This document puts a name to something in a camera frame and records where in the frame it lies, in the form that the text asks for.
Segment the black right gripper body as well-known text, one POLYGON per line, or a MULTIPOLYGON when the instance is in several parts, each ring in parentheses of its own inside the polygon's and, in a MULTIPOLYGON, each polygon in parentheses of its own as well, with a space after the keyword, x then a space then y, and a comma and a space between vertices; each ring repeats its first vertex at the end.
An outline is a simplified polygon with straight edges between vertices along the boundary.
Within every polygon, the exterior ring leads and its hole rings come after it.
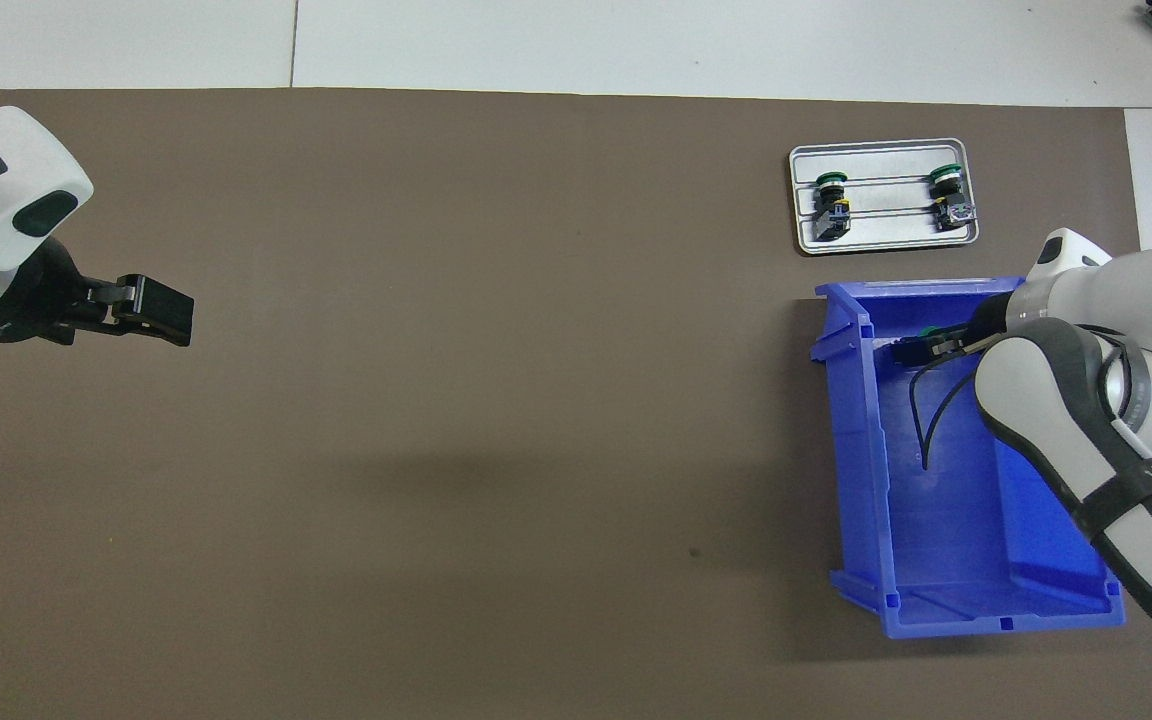
POLYGON ((984 351, 1007 331, 1011 295, 992 295, 975 309, 967 324, 967 351, 984 351))

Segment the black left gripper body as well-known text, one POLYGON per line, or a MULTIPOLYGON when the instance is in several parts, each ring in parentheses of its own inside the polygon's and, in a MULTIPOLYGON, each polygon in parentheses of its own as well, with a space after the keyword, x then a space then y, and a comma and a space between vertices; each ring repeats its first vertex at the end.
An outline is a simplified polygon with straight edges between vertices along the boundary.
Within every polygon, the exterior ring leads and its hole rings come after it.
POLYGON ((18 266, 0 297, 0 343, 44 338, 71 344, 77 328, 103 323, 103 305, 63 243, 46 240, 18 266))

